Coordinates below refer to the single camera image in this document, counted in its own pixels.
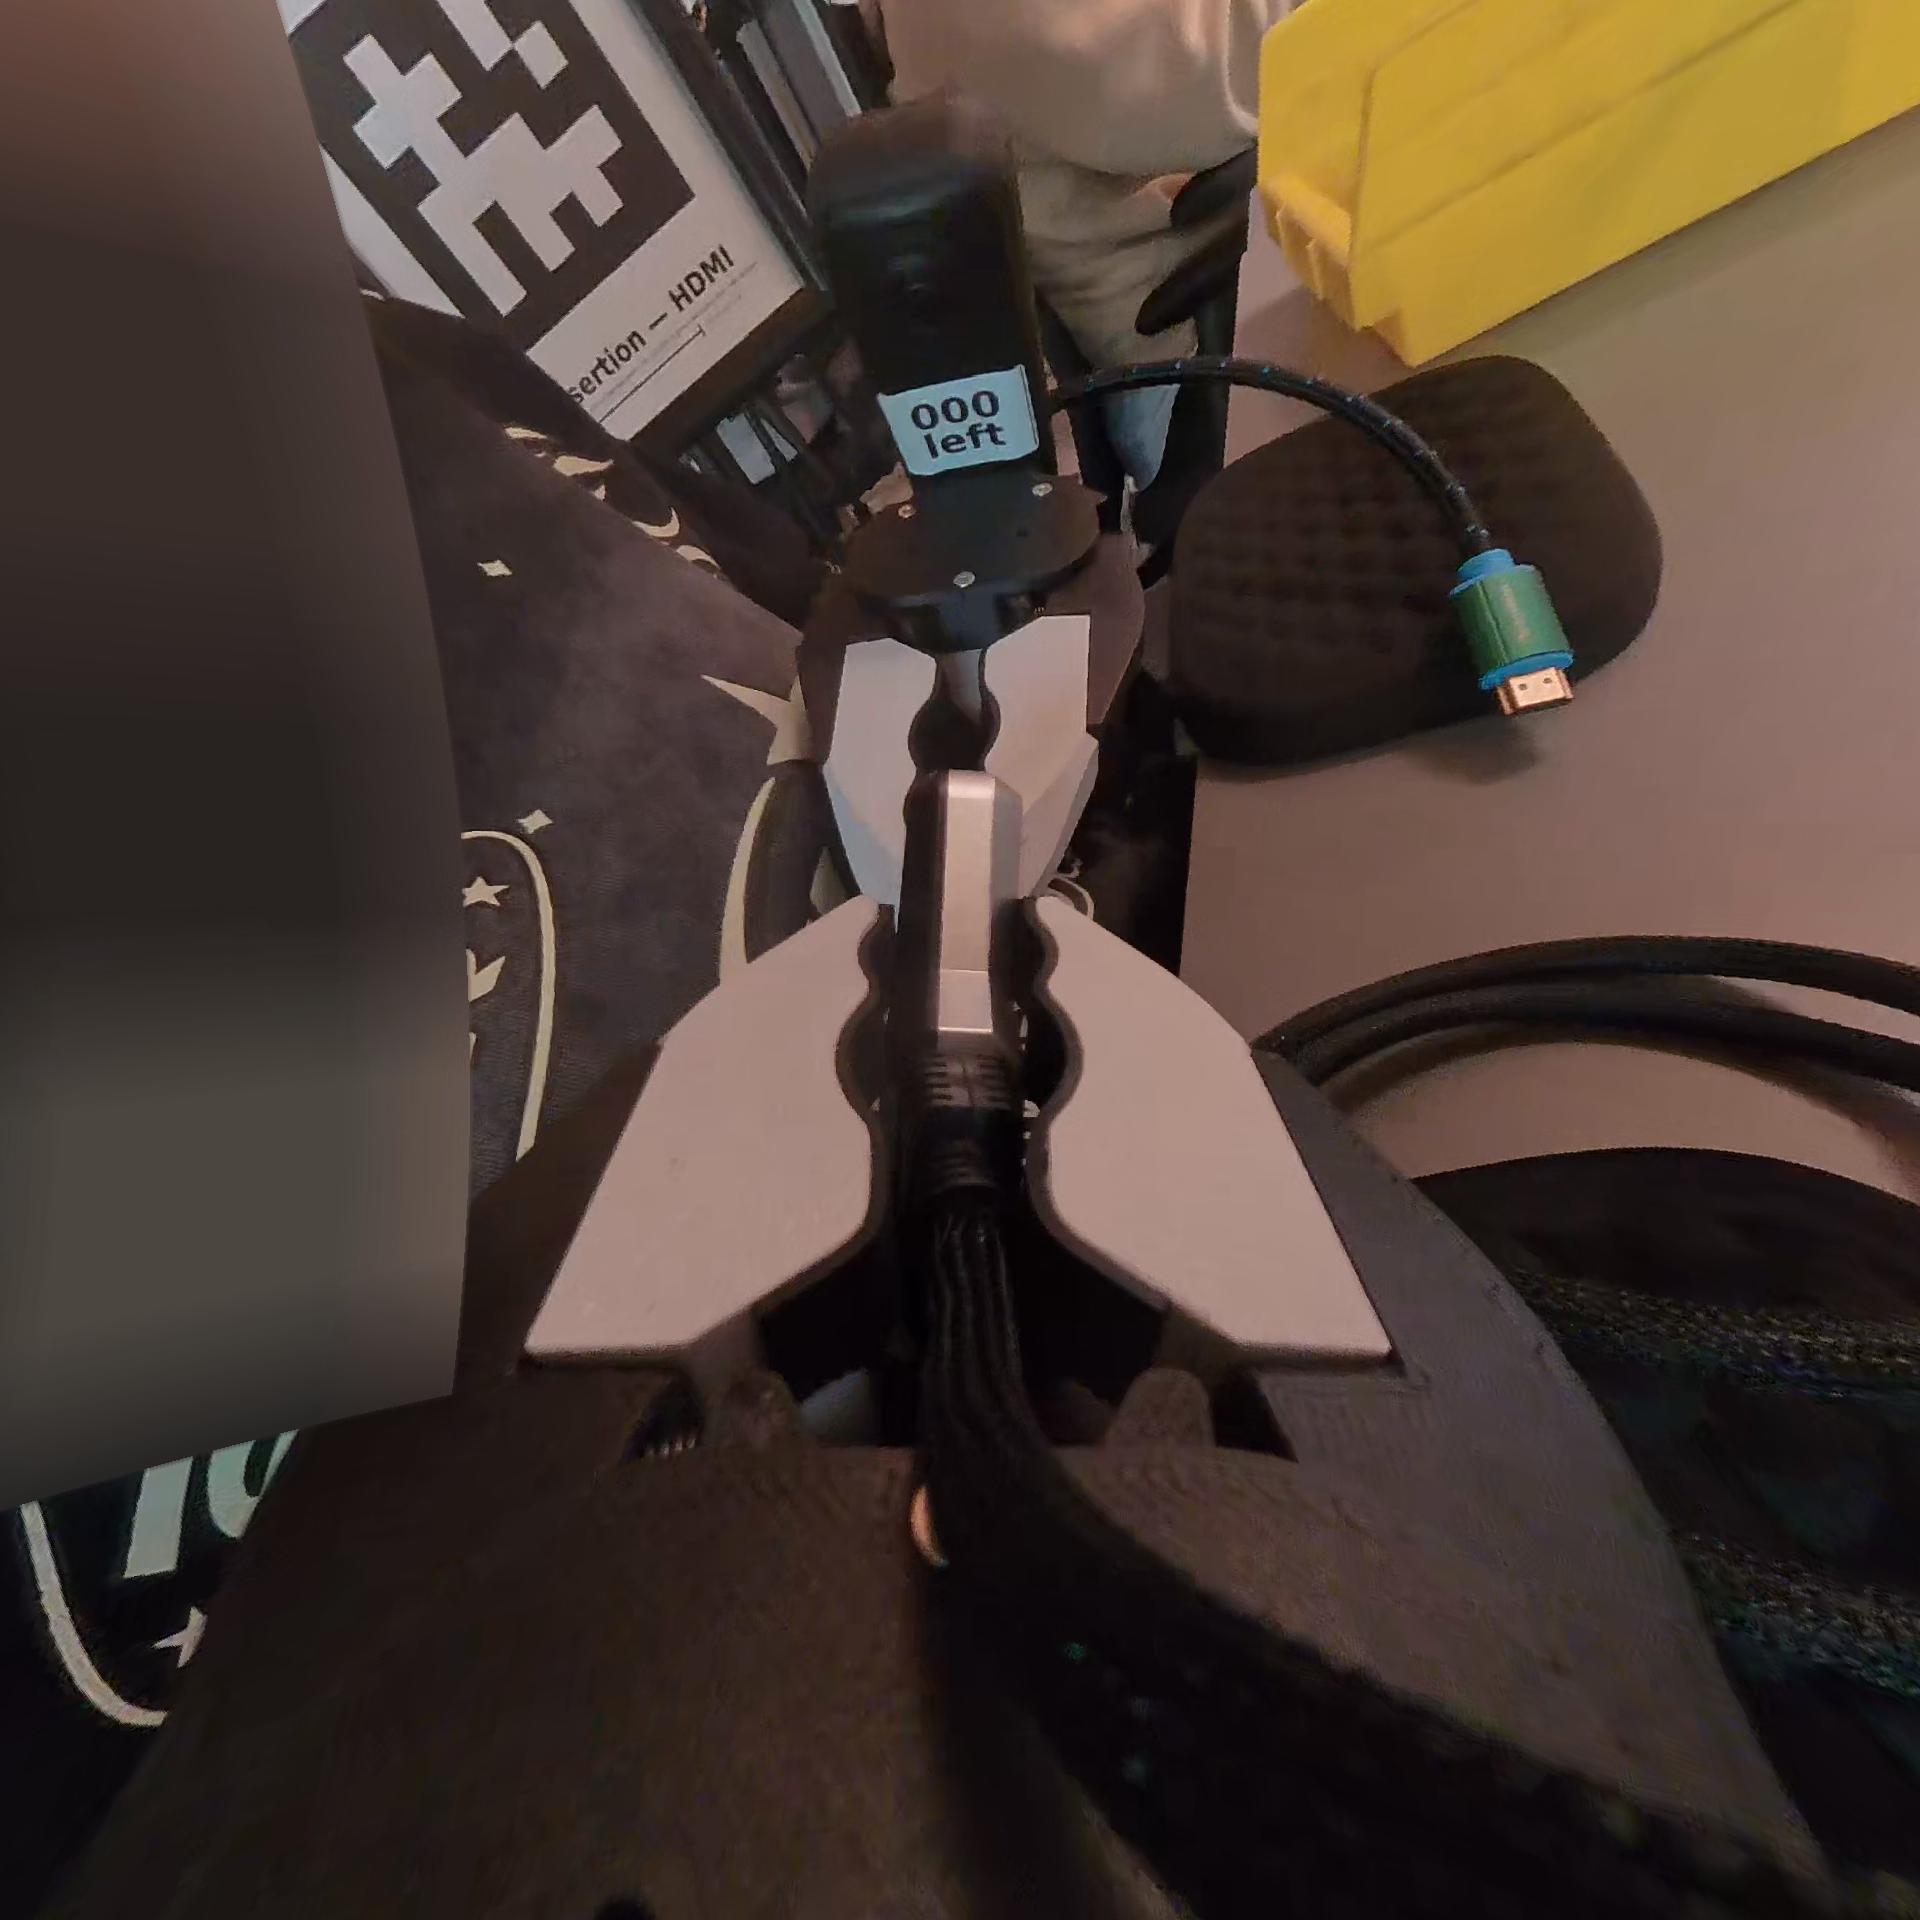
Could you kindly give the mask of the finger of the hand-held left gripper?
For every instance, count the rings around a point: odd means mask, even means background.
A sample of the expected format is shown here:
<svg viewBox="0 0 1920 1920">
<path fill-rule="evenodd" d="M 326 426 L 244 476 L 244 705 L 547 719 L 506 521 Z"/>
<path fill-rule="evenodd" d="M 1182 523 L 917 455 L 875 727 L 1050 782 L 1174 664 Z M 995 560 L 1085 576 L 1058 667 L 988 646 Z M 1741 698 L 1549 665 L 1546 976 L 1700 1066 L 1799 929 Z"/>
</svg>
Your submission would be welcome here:
<svg viewBox="0 0 1920 1920">
<path fill-rule="evenodd" d="M 934 660 L 898 641 L 858 641 L 841 660 L 822 782 L 855 889 L 879 905 L 901 899 L 913 732 L 934 687 Z"/>
<path fill-rule="evenodd" d="M 1063 864 L 1098 780 L 1089 729 L 1089 614 L 1039 615 L 982 656 L 997 708 L 986 768 L 1022 807 L 1020 889 L 1035 897 Z"/>
</svg>

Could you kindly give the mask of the framed marker poster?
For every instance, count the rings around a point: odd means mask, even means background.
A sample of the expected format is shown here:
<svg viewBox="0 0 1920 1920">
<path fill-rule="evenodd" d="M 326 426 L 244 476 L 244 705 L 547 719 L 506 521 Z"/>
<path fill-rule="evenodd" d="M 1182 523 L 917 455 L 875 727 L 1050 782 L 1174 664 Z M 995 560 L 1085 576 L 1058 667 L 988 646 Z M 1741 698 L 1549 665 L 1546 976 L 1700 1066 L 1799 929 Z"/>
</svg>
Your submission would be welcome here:
<svg viewBox="0 0 1920 1920">
<path fill-rule="evenodd" d="M 695 4 L 279 3 L 355 259 L 684 451 L 829 319 L 798 182 Z"/>
</svg>

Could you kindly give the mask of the large yellow plastic bin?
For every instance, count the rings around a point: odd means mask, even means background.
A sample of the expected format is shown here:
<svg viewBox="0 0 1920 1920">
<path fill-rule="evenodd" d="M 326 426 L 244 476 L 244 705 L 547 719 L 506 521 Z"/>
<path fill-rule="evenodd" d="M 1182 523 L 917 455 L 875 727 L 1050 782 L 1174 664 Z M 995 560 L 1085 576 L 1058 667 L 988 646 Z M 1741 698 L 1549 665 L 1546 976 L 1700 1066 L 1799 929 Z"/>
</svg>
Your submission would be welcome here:
<svg viewBox="0 0 1920 1920">
<path fill-rule="evenodd" d="M 1295 280 L 1411 368 L 1918 106 L 1915 3 L 1310 3 L 1259 52 Z"/>
</svg>

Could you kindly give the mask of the aluminium frame rail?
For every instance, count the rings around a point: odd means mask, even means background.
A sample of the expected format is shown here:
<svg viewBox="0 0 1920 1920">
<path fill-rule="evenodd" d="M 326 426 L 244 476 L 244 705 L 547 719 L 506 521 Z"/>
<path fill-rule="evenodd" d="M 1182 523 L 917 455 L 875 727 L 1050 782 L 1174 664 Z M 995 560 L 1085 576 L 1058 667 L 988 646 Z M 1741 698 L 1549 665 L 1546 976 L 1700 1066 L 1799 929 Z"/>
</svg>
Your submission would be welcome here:
<svg viewBox="0 0 1920 1920">
<path fill-rule="evenodd" d="M 826 136 L 879 104 L 878 30 L 860 4 L 682 3 L 703 72 L 707 114 L 799 278 L 795 343 L 711 432 L 699 465 L 757 489 L 860 496 L 889 466 L 858 351 L 807 212 Z"/>
</svg>

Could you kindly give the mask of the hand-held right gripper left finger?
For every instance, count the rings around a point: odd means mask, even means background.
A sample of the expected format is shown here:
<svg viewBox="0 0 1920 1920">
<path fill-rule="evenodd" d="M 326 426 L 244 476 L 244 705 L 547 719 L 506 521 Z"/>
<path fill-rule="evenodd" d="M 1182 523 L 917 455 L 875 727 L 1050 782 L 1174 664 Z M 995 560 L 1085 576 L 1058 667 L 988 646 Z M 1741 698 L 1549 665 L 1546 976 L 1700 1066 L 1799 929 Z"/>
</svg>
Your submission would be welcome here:
<svg viewBox="0 0 1920 1920">
<path fill-rule="evenodd" d="M 843 1042 L 874 1000 L 855 899 L 721 980 L 666 1036 L 527 1330 L 537 1366 L 755 1366 L 767 1310 L 875 1222 Z"/>
</svg>

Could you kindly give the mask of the grey metal port adapter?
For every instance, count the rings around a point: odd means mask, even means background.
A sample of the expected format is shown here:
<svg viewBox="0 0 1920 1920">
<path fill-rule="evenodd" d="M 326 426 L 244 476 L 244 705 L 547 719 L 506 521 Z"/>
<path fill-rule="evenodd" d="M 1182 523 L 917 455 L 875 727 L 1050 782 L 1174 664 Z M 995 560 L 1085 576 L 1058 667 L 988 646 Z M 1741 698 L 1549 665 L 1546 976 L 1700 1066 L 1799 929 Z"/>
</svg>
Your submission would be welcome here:
<svg viewBox="0 0 1920 1920">
<path fill-rule="evenodd" d="M 901 1063 L 1018 1051 L 1022 803 L 988 774 L 923 774 L 902 804 L 902 876 L 886 983 Z"/>
</svg>

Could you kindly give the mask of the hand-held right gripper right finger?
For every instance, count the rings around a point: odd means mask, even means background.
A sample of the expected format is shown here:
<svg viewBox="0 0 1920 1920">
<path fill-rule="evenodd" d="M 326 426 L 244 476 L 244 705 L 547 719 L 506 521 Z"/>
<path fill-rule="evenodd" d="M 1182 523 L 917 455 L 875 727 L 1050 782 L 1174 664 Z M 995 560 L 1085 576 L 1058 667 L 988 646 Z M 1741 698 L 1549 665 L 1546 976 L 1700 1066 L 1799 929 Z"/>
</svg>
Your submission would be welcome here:
<svg viewBox="0 0 1920 1920">
<path fill-rule="evenodd" d="M 1039 1008 L 1066 1071 L 1028 1150 L 1054 1236 L 1201 1353 L 1373 1366 L 1391 1353 L 1246 1040 L 1174 974 L 1035 900 Z"/>
</svg>

